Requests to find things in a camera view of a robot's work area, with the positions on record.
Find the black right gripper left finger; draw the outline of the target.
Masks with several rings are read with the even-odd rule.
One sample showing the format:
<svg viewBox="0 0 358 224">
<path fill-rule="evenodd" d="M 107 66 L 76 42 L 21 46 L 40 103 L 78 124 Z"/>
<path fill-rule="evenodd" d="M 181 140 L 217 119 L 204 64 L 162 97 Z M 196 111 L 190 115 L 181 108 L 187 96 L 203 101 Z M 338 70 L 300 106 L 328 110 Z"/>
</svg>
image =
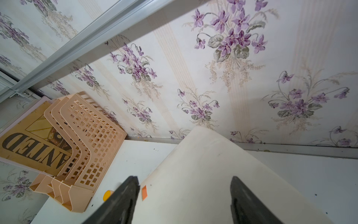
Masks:
<svg viewBox="0 0 358 224">
<path fill-rule="evenodd" d="M 85 224 L 130 224 L 133 220 L 140 184 L 129 176 L 89 218 Z"/>
</svg>

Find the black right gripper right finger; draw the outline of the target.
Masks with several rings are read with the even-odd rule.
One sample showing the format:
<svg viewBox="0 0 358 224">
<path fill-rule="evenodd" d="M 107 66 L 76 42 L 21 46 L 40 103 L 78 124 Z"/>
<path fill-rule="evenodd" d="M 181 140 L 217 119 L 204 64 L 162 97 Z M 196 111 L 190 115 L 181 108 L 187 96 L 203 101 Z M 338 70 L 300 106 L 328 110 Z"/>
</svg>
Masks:
<svg viewBox="0 0 358 224">
<path fill-rule="evenodd" d="M 236 176 L 231 180 L 230 194 L 230 208 L 235 224 L 282 223 Z"/>
</svg>

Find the white oval drawer cabinet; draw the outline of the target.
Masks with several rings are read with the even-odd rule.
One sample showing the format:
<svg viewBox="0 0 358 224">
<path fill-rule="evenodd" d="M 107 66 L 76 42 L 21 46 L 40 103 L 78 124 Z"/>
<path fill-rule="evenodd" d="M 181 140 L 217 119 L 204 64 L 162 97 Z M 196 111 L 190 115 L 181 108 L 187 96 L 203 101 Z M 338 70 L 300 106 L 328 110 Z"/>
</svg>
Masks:
<svg viewBox="0 0 358 224">
<path fill-rule="evenodd" d="M 135 224 L 234 224 L 230 184 L 238 177 L 282 224 L 329 224 L 293 186 L 222 135 L 194 128 L 141 183 Z"/>
</svg>

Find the beige desk file organizer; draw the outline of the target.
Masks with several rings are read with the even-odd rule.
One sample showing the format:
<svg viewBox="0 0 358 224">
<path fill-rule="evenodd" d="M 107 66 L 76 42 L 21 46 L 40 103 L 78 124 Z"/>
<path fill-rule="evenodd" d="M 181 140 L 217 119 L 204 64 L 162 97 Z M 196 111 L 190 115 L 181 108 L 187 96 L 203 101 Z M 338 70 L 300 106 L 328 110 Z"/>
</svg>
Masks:
<svg viewBox="0 0 358 224">
<path fill-rule="evenodd" d="M 30 189 L 83 213 L 127 133 L 85 92 L 57 98 L 44 116 L 71 146 L 72 156 L 58 175 L 39 174 Z"/>
</svg>

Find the wanted poster book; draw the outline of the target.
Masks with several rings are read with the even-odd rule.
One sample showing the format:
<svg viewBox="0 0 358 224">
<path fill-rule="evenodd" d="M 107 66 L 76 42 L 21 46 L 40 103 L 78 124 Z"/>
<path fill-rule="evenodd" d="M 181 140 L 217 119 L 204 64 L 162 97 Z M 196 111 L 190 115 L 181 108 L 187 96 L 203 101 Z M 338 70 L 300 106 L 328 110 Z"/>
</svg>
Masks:
<svg viewBox="0 0 358 224">
<path fill-rule="evenodd" d="M 72 156 L 72 148 L 45 118 L 52 104 L 42 99 L 1 133 L 1 160 L 56 176 Z"/>
</svg>

